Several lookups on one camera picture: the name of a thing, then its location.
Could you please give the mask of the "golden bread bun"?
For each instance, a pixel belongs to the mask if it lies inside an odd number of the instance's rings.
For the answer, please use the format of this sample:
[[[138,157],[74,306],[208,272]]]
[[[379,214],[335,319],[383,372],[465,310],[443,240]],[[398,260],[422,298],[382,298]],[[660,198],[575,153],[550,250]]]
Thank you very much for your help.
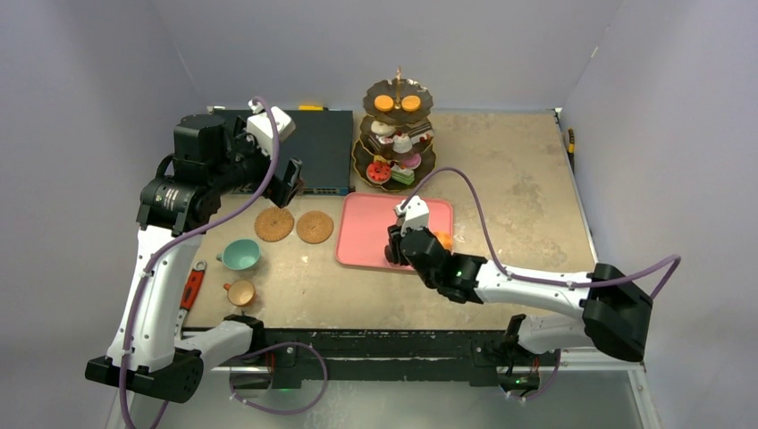
[[[455,240],[452,238],[452,236],[448,232],[436,231],[434,235],[446,250],[448,251],[453,250]]]

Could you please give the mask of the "black chocolate cookie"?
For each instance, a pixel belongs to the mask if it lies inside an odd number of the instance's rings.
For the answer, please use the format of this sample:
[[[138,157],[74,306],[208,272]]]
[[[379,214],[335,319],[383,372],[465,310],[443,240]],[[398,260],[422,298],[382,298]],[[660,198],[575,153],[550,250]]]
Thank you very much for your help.
[[[387,262],[388,263],[392,263],[393,262],[392,249],[389,246],[385,246],[383,252],[384,252],[384,256],[385,256],[385,259],[387,260]]]

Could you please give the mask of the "pink serving tray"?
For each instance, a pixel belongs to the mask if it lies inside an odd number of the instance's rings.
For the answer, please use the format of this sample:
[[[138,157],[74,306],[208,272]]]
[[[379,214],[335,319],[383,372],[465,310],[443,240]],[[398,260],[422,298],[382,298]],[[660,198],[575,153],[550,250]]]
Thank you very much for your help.
[[[343,199],[335,245],[335,258],[342,265],[410,273],[409,266],[387,262],[387,228],[394,225],[394,207],[405,199],[398,194],[352,192]]]

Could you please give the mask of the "layered chocolate cake bar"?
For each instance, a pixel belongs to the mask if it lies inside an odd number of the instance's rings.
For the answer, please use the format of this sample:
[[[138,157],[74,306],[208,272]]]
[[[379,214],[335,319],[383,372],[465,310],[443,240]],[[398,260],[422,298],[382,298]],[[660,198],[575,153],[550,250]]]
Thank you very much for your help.
[[[393,150],[394,138],[393,136],[370,134],[367,137],[367,144],[375,155],[389,156]]]

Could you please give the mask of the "silver cupcake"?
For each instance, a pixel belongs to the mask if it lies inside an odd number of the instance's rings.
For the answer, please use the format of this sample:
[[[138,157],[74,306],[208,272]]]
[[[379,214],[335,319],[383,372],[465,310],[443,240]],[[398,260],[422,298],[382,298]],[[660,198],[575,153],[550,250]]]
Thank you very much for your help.
[[[413,143],[407,133],[399,133],[393,136],[392,150],[397,154],[406,154],[412,150]]]

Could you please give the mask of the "yellow cracker biscuit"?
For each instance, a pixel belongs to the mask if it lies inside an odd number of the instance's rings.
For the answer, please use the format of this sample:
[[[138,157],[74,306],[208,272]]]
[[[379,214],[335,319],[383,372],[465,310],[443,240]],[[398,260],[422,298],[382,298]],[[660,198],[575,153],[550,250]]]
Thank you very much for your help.
[[[417,112],[422,107],[422,100],[419,96],[404,96],[400,101],[400,108],[407,113]]]
[[[390,112],[395,108],[395,100],[388,95],[378,95],[374,98],[374,107],[380,112]]]

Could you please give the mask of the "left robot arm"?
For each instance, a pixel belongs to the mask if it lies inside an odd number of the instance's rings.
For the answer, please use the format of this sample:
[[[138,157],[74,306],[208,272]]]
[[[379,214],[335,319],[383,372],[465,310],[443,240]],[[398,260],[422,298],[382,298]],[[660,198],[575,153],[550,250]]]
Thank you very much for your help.
[[[302,188],[296,158],[283,177],[275,175],[273,145],[294,128],[279,108],[234,123],[218,114],[194,114],[175,126],[172,153],[140,192],[127,305],[107,352],[86,365],[89,381],[183,403],[206,370],[232,358],[246,366],[264,359],[264,326],[256,318],[229,315],[215,328],[181,340],[178,316],[198,249],[219,223],[222,196],[251,187],[256,198],[285,207]]]

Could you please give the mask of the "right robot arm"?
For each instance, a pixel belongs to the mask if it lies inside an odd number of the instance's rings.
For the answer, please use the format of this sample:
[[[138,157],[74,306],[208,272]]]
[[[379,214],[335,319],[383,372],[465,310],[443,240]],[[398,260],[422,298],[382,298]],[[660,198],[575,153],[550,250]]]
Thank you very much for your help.
[[[579,347],[622,361],[643,360],[653,297],[636,285],[634,275],[606,264],[590,272],[545,272],[456,253],[432,233],[430,208],[417,194],[403,198],[392,213],[384,255],[392,265],[411,268],[427,288],[459,304],[511,303],[550,311],[545,317],[511,318],[501,341],[510,362]]]

